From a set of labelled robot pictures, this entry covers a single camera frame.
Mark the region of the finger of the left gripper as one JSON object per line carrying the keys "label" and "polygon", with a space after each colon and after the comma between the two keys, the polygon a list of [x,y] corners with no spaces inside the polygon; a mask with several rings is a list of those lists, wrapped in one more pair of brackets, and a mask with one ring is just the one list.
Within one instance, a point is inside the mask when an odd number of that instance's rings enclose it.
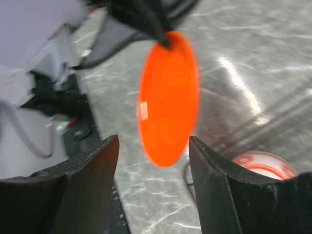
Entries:
{"label": "finger of the left gripper", "polygon": [[166,33],[172,27],[159,0],[112,0],[110,12],[118,21],[151,36],[170,48]]}

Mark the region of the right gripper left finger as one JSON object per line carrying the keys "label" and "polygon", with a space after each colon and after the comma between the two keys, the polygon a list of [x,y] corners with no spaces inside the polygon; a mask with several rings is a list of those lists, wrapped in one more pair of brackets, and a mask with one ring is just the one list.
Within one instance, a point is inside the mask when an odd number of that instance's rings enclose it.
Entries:
{"label": "right gripper left finger", "polygon": [[107,214],[119,139],[28,177],[0,182],[3,234],[99,234]]}

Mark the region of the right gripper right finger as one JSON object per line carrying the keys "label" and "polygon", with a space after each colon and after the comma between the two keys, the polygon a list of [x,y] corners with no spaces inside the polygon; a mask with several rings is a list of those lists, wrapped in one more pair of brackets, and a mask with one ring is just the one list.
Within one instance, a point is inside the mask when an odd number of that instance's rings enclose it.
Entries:
{"label": "right gripper right finger", "polygon": [[190,167],[204,234],[309,234],[312,175],[269,178],[189,139]]}

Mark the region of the orange white patterned bowl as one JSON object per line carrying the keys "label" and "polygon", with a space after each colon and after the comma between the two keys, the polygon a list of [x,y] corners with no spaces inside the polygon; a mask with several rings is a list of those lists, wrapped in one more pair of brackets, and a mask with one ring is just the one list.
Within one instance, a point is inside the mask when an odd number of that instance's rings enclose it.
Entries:
{"label": "orange white patterned bowl", "polygon": [[299,175],[286,160],[267,152],[249,151],[235,156],[232,161],[252,172],[278,180]]}

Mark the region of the orange plastic plate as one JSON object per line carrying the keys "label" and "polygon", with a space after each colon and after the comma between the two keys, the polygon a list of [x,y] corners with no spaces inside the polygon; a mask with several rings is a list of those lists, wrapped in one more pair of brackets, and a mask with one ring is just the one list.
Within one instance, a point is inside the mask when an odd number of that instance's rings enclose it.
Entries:
{"label": "orange plastic plate", "polygon": [[195,127],[199,108],[199,67],[192,44],[167,32],[170,49],[152,46],[142,69],[136,104],[137,127],[147,158],[157,167],[174,165]]}

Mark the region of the black wire dish rack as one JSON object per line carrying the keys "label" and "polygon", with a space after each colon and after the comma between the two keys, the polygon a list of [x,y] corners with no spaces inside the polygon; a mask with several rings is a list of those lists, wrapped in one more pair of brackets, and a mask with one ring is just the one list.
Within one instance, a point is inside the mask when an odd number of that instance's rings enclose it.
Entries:
{"label": "black wire dish rack", "polygon": [[187,161],[183,167],[182,178],[184,181],[186,191],[188,192],[195,206],[197,206],[195,191],[194,191],[194,183],[192,179],[192,173],[191,173],[191,167],[190,167],[189,161]]}

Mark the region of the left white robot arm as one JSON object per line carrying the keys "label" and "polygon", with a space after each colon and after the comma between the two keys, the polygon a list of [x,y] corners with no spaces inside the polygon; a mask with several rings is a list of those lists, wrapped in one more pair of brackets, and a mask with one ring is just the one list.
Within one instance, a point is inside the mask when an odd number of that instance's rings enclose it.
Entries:
{"label": "left white robot arm", "polygon": [[165,44],[180,0],[3,0],[0,179],[27,180],[95,147],[81,69],[140,37]]}

